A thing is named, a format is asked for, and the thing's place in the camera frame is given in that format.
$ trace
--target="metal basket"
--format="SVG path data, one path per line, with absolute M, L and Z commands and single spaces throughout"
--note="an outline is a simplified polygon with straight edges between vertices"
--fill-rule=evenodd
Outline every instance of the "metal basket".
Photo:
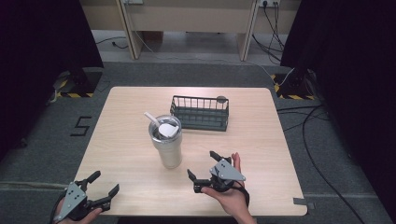
M 228 103 L 224 96 L 204 98 L 175 95 L 170 112 L 180 120 L 183 129 L 225 132 L 228 125 Z

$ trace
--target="wall socket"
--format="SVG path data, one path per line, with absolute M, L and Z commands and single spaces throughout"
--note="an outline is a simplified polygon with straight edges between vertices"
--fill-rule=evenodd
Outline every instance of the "wall socket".
M 275 3 L 277 3 L 278 6 L 280 5 L 280 0 L 260 0 L 259 7 L 263 7 L 264 1 L 267 1 L 267 7 L 275 7 Z

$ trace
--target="wooden tabletop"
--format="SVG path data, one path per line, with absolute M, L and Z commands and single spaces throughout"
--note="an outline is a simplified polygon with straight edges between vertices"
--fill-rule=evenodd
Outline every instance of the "wooden tabletop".
M 182 163 L 163 167 L 149 138 L 143 115 L 169 115 L 174 95 L 229 99 L 226 132 L 183 129 Z M 249 211 L 253 216 L 303 216 L 303 198 L 273 98 L 264 88 L 115 87 L 111 90 L 92 134 L 76 180 L 94 171 L 102 175 L 88 186 L 90 200 L 107 196 L 117 184 L 120 192 L 106 215 L 228 216 L 214 199 L 196 194 L 187 169 L 197 178 L 210 178 L 217 162 L 214 150 L 228 157 L 238 152 L 247 178 Z

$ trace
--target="human hand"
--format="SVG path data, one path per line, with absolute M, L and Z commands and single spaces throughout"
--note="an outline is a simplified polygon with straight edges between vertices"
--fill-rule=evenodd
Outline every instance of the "human hand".
M 62 205 L 64 204 L 64 198 L 59 202 L 58 207 L 56 208 L 56 215 L 58 216 L 59 213 L 61 213 Z M 91 211 L 87 216 L 85 216 L 82 220 L 80 221 L 73 221 L 70 218 L 65 218 L 61 222 L 57 222 L 57 224 L 90 224 L 93 222 L 97 217 L 99 217 L 99 214 L 101 214 L 102 208 L 96 208 L 95 210 Z
M 239 154 L 233 153 L 233 167 L 241 173 L 241 159 Z M 245 183 L 234 183 L 235 187 L 244 187 Z M 229 189 L 225 192 L 218 192 L 215 189 L 203 187 L 201 192 L 216 199 L 221 204 L 224 211 L 233 216 L 238 223 L 250 224 L 256 223 L 248 211 L 245 195 L 237 189 Z

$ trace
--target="person's left hand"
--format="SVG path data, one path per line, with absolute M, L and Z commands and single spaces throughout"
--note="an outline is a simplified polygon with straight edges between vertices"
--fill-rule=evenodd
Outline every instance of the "person's left hand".
M 61 213 L 62 205 L 64 204 L 64 198 L 59 202 L 58 207 L 56 208 L 56 216 Z M 91 211 L 87 216 L 85 216 L 82 220 L 80 221 L 73 221 L 70 218 L 65 218 L 61 222 L 58 222 L 59 224 L 90 224 L 93 222 L 97 217 L 99 217 L 99 214 L 102 212 L 102 208 L 96 208 L 95 210 Z

